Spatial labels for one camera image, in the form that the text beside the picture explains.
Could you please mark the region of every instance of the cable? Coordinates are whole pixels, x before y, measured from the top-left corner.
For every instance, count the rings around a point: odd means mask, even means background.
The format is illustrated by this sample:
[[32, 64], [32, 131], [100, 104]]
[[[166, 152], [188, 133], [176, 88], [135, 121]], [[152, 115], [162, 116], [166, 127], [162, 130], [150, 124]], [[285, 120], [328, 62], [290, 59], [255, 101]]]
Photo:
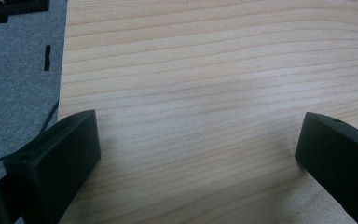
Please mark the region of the cable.
[[[39, 134], [43, 133], [46, 130], [46, 128], [48, 127], [48, 124], [50, 123], [51, 118], [53, 117], [54, 113], [56, 112], [56, 110], [58, 108], [58, 103], [59, 103], [59, 101], [57, 101], [57, 103], [51, 108], [50, 113], [48, 114], [48, 117], [46, 118], [45, 123], [43, 124], [43, 127], [40, 130]], [[9, 155], [0, 157], [0, 161], [4, 160], [8, 156]]]
[[42, 129], [40, 129], [39, 134], [43, 133], [46, 130], [46, 128], [48, 127], [48, 124], [50, 123], [51, 118], [53, 117], [54, 113], [56, 112], [56, 110], [58, 108], [58, 103], [59, 103], [59, 101], [57, 101], [57, 103], [53, 106], [53, 108], [51, 108], [50, 113], [48, 114], [48, 117], [46, 118], [46, 121], [43, 124]]

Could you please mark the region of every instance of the wooden table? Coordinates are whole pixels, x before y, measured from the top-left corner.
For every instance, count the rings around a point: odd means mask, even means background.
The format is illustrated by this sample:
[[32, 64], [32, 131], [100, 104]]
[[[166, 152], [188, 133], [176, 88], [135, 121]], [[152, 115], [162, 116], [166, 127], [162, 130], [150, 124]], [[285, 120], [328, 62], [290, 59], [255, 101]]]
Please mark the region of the wooden table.
[[62, 223], [353, 223], [294, 158], [358, 128], [358, 1], [70, 0], [60, 118], [103, 157]]

